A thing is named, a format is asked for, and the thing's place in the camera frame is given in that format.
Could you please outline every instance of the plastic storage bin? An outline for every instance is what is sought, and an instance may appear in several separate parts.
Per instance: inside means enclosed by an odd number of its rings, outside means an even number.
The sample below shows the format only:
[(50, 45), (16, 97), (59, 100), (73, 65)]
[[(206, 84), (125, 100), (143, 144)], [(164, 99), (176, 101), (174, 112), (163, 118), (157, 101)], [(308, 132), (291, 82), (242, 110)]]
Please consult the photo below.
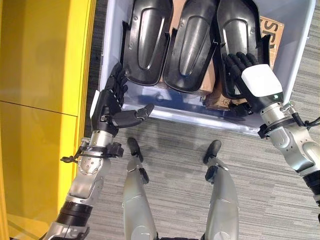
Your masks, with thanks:
[[(298, 68), (308, 38), (316, 0), (256, 0), (260, 15), (284, 23), (284, 32), (275, 61), (274, 73), (279, 78), (285, 102), (291, 97)], [(133, 0), (109, 0), (104, 33), (100, 88), (104, 88), (112, 67), (120, 59), (123, 37), (122, 22), (131, 17)], [(183, 94), (128, 83), (124, 109), (140, 108), (148, 103), (156, 105), (151, 116), (158, 119), (194, 124), (256, 135), (263, 124), (258, 114), (235, 117), (229, 111), (207, 110), (199, 96)]]

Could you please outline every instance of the yellow panel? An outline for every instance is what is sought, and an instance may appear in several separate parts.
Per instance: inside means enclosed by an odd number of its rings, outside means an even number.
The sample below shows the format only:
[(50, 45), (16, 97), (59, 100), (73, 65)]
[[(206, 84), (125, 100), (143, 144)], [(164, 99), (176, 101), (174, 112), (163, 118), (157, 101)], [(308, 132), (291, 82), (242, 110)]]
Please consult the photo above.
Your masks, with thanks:
[(0, 0), (0, 46), (1, 46), (2, 4), (3, 4), (3, 0)]
[(78, 116), (92, 2), (3, 1), (0, 100)]
[[(18, 231), (20, 240), (41, 237), (56, 219), (71, 185), (73, 166), (59, 159), (75, 151), (77, 118), (6, 102), (0, 102), (0, 110), (9, 229)], [(32, 225), (30, 220), (41, 224)]]
[(85, 130), (85, 117), (86, 117), (86, 102), (87, 102), (87, 90), (88, 90), (88, 76), (90, 66), (90, 55), (91, 55), (91, 42), (92, 32), (94, 27), (96, 1), (91, 1), (91, 6), (87, 8), (87, 32), (86, 35), (86, 48), (82, 52), (82, 78), (80, 81), (80, 97), (79, 97), (79, 109), (78, 109), (78, 123), (77, 123), (77, 136), (78, 142), (81, 142), (81, 138), (84, 136)]
[[(1, 20), (1, 0), (0, 0), (0, 20)], [(0, 239), (9, 239), (8, 221), (6, 213), (4, 175), (2, 167), (2, 151), (1, 151), (1, 126), (0, 126)]]

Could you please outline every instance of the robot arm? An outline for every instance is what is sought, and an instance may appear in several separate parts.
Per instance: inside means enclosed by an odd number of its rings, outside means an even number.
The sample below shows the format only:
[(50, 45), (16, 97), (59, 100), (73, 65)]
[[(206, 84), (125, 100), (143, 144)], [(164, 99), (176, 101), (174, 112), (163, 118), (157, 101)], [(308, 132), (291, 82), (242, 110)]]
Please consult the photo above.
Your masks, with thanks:
[(303, 122), (294, 106), (283, 103), (282, 86), (267, 64), (238, 52), (224, 56), (227, 70), (248, 101), (250, 112), (260, 114), (264, 125), (261, 138), (270, 137), (286, 162), (312, 190), (320, 207), (320, 145), (309, 135), (309, 128), (319, 125), (319, 118)]
[(43, 240), (83, 240), (89, 233), (87, 221), (104, 185), (111, 162), (122, 157), (121, 144), (113, 142), (120, 128), (142, 123), (154, 106), (138, 111), (121, 111), (128, 90), (125, 72), (118, 63), (112, 70), (105, 89), (98, 96), (91, 117), (91, 138), (84, 138), (75, 156), (63, 157), (66, 163), (77, 163), (76, 177), (65, 203)]

